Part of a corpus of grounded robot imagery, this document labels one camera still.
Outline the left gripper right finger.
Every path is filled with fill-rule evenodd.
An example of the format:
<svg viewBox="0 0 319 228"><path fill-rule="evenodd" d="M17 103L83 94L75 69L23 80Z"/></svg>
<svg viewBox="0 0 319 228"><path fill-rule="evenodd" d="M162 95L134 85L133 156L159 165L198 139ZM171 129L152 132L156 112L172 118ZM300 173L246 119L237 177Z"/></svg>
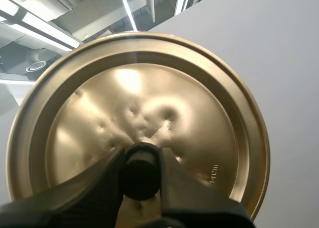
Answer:
<svg viewBox="0 0 319 228"><path fill-rule="evenodd" d="M169 148L159 150L161 213L186 228L253 228L244 206L193 178Z"/></svg>

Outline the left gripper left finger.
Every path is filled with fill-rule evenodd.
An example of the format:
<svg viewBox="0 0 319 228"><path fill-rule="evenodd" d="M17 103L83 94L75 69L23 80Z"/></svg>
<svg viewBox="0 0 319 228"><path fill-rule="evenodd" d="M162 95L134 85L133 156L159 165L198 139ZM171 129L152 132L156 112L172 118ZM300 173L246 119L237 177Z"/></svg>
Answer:
<svg viewBox="0 0 319 228"><path fill-rule="evenodd" d="M68 181L0 208L2 228L113 228L123 193L125 151L106 157Z"/></svg>

